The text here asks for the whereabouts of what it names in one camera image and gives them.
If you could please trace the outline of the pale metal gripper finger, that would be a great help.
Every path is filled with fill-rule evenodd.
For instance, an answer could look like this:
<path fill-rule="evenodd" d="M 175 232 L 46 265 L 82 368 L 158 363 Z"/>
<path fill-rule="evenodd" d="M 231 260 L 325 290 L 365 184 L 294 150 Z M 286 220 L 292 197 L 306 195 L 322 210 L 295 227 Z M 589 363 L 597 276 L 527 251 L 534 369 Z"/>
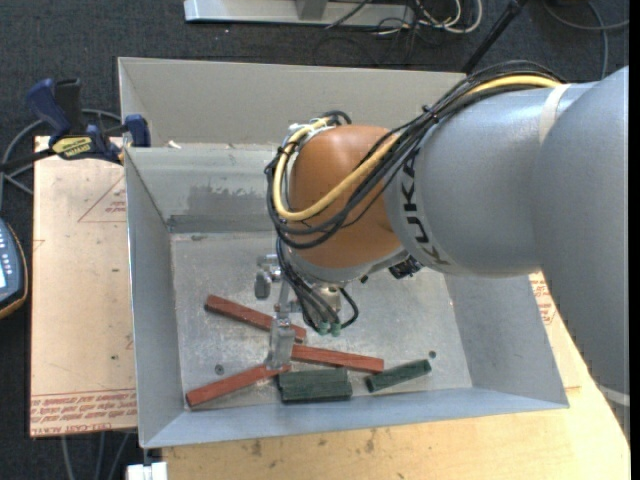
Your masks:
<path fill-rule="evenodd" d="M 272 284 L 281 281 L 282 269 L 276 254 L 258 257 L 256 265 L 254 295 L 257 299 L 267 299 L 271 294 Z"/>
<path fill-rule="evenodd" d="M 289 317 L 275 317 L 269 330 L 269 349 L 265 360 L 271 370 L 288 366 L 291 361 L 296 332 Z"/>

